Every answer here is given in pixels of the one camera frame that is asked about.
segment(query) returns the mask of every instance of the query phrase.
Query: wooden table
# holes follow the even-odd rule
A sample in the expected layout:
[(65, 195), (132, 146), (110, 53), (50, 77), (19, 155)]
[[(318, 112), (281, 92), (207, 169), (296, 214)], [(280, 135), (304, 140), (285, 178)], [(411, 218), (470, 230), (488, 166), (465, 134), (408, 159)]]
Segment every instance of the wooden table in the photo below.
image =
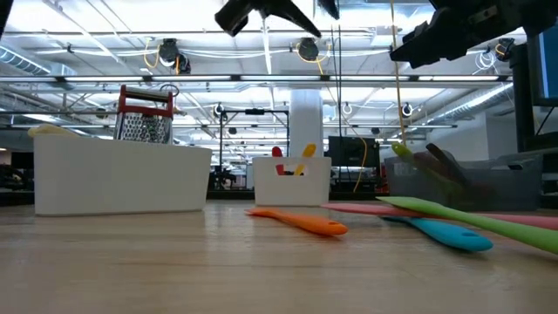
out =
[(0, 208), (0, 313), (557, 313), (558, 256), (483, 232), (448, 249), (403, 224), (298, 208), (350, 228), (324, 238), (243, 214), (35, 218)]

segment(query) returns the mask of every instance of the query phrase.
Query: white column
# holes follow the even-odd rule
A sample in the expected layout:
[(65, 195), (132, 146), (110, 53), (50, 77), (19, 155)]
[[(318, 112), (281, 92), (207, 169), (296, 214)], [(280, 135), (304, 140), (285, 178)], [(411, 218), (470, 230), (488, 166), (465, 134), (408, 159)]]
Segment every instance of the white column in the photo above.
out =
[(323, 101), (320, 90), (290, 92), (290, 156), (300, 157), (309, 143), (323, 156)]

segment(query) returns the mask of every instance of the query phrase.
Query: green spatula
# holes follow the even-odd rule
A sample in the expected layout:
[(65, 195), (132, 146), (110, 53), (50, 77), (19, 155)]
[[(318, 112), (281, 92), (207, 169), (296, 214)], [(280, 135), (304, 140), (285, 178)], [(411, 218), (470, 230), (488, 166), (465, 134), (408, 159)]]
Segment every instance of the green spatula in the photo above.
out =
[(503, 222), (480, 215), (464, 213), (432, 201), (425, 201), (414, 197), (390, 196), (378, 197), (378, 199), (419, 213), (438, 215), (458, 222), (468, 223), (472, 226), (489, 230), (519, 242), (532, 245), (536, 248), (558, 254), (558, 231), (514, 222)]

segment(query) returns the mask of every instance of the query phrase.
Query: black pole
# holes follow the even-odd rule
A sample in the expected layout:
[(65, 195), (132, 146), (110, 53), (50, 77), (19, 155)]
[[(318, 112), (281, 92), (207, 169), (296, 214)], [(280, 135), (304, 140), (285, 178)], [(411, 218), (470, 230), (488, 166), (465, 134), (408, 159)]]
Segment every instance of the black pole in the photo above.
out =
[(529, 80), (527, 45), (519, 44), (512, 49), (509, 67), (514, 75), (515, 132), (517, 151), (528, 150), (527, 143), (534, 137), (533, 99)]
[(220, 173), (217, 174), (217, 178), (219, 180), (219, 189), (222, 189), (221, 174), (223, 173), (223, 111), (221, 111), (221, 114), (219, 115), (219, 172)]
[(290, 121), (289, 113), (287, 114), (287, 157), (290, 157)]

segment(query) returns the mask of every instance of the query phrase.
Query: white storage container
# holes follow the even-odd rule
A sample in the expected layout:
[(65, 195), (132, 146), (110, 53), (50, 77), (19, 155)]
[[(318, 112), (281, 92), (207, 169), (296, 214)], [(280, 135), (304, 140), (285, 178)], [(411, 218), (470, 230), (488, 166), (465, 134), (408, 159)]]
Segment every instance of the white storage container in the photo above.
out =
[(37, 215), (201, 210), (211, 150), (127, 140), (40, 135), (35, 146)]
[[(320, 206), (330, 198), (331, 158), (254, 158), (255, 204), (257, 206)], [(304, 165), (304, 175), (279, 175), (277, 165), (295, 171)]]

